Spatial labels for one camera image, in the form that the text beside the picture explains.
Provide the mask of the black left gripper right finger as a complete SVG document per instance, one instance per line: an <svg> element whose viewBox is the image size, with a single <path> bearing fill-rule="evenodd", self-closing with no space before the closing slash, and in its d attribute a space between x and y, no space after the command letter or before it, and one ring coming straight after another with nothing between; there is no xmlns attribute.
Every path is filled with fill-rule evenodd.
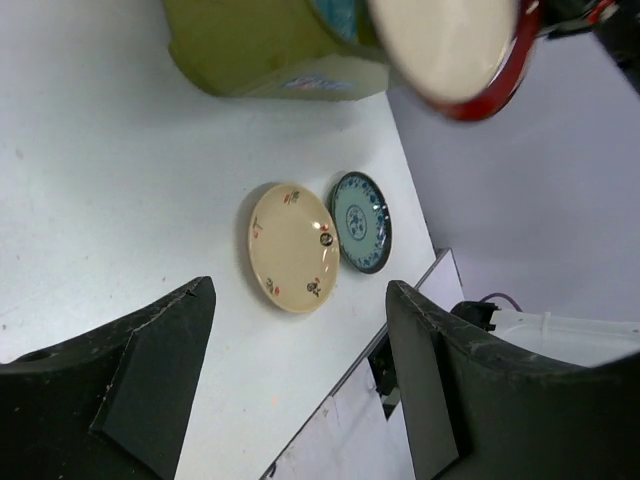
<svg viewBox="0 0 640 480"><path fill-rule="evenodd" d="M635 479L639 357L582 367L449 313L403 281L386 318L419 479Z"/></svg>

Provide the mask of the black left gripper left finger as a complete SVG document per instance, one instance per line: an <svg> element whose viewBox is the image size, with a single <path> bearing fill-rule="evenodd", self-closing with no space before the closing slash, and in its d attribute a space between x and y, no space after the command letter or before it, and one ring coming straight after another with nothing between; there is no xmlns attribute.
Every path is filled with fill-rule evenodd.
<svg viewBox="0 0 640 480"><path fill-rule="evenodd" d="M215 306L197 277L2 365L2 478L174 478Z"/></svg>

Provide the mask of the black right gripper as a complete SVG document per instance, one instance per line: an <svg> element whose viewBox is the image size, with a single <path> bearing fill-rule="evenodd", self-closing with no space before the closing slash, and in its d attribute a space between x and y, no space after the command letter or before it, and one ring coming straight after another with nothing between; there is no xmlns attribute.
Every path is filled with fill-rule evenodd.
<svg viewBox="0 0 640 480"><path fill-rule="evenodd" d="M540 4L543 15L538 38L594 35L639 93L639 0L551 0Z"/></svg>

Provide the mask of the red rimmed cream plate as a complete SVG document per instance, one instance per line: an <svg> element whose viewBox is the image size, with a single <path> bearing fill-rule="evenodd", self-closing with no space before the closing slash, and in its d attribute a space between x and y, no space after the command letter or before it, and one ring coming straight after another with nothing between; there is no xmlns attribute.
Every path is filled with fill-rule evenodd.
<svg viewBox="0 0 640 480"><path fill-rule="evenodd" d="M370 1L382 47L401 79L430 108L478 122L511 100L528 69L539 1Z"/></svg>

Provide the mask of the blue floral small plate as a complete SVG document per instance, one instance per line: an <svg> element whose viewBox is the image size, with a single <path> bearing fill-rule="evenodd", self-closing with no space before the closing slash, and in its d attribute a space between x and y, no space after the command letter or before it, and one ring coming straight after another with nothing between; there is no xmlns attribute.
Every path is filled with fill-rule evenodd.
<svg viewBox="0 0 640 480"><path fill-rule="evenodd" d="M375 274L392 249L392 222L386 199L368 175L351 171L332 187L328 207L345 260L364 274Z"/></svg>

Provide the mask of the cream plate with flowers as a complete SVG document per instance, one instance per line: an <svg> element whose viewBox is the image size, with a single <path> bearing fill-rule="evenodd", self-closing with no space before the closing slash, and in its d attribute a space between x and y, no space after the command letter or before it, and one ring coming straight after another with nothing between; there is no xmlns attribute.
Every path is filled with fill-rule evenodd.
<svg viewBox="0 0 640 480"><path fill-rule="evenodd" d="M293 183L269 188L248 225L252 272L268 300L282 310L317 310L336 286L340 246L332 217L310 190Z"/></svg>

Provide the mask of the teal scalloped ceramic plate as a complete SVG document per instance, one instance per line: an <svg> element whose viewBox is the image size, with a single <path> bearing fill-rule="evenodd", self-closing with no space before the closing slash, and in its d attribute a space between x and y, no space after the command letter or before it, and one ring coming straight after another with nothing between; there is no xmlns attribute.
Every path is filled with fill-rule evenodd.
<svg viewBox="0 0 640 480"><path fill-rule="evenodd" d="M356 43L358 40L355 0L311 0L311 5L326 25L341 39Z"/></svg>

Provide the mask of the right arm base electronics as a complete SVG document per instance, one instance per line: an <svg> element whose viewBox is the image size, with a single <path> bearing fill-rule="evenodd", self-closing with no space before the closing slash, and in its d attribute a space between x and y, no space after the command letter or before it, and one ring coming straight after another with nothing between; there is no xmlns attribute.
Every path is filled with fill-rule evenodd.
<svg viewBox="0 0 640 480"><path fill-rule="evenodd" d="M385 418L389 419L400 403L401 397L391 343L387 336L374 347L368 356L368 361Z"/></svg>

